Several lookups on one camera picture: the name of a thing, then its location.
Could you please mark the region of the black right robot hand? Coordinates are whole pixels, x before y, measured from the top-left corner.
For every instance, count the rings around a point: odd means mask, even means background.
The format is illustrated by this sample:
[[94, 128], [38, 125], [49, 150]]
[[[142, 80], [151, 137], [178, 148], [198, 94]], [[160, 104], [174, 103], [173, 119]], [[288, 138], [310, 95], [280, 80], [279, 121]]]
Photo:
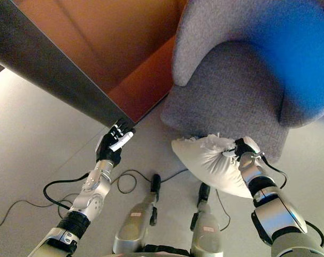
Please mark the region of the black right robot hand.
[[225, 157], [234, 158], [236, 161], [240, 161], [244, 153], [254, 153], [259, 154], [261, 152], [257, 143], [250, 137], [243, 137], [234, 141], [235, 146], [222, 152]]

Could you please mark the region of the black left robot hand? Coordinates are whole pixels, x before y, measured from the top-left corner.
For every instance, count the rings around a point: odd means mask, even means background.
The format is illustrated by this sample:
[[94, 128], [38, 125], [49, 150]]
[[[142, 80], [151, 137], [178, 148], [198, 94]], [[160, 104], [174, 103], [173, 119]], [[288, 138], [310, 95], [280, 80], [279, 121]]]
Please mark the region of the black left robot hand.
[[134, 136], [135, 129], [120, 118], [110, 130], [104, 134], [96, 147], [96, 163], [99, 161], [110, 161], [113, 166], [117, 166], [121, 161], [123, 146]]

